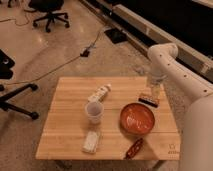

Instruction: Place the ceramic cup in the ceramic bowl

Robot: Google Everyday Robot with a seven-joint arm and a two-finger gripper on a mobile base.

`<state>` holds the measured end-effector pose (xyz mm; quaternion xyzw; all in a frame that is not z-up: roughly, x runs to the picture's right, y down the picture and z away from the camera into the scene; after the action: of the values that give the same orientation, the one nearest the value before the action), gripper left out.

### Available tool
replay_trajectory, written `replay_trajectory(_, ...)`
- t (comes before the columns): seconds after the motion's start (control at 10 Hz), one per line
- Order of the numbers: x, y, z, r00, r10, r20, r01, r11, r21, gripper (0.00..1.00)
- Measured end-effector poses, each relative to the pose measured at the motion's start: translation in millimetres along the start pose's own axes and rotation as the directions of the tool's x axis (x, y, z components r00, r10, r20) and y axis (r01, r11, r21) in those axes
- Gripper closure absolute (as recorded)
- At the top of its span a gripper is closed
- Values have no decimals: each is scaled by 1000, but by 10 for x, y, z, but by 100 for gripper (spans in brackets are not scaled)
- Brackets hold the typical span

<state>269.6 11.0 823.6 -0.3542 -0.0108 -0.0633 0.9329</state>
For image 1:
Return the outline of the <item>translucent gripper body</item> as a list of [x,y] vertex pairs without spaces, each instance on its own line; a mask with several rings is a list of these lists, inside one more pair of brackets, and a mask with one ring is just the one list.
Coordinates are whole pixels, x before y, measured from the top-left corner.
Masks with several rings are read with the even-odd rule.
[[151,76],[149,78],[151,94],[155,99],[158,99],[160,96],[161,84],[163,83],[163,81],[164,76],[162,77]]

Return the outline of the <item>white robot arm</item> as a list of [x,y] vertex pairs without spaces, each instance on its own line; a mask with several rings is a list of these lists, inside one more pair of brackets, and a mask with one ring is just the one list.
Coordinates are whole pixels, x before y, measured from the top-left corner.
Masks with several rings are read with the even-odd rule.
[[176,61],[175,43],[148,49],[153,78],[168,76],[189,97],[184,116],[179,171],[213,171],[213,84]]

